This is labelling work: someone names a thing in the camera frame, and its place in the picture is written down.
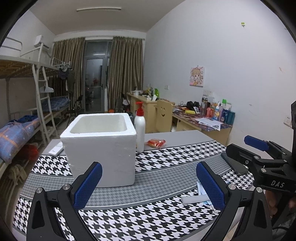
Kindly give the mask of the person's right hand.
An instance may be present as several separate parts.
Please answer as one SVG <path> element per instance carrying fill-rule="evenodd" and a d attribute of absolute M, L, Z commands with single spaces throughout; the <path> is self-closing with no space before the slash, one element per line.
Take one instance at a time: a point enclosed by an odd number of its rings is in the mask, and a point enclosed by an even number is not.
<path fill-rule="evenodd" d="M 269 209 L 270 216 L 273 217 L 278 211 L 278 201 L 277 201 L 276 194 L 273 193 L 272 191 L 266 190 L 265 191 L 265 197 L 266 197 L 266 201 L 267 201 L 267 204 L 268 204 L 268 209 Z M 289 201 L 288 207 L 289 207 L 290 210 L 295 208 L 295 197 L 293 197 Z"/>

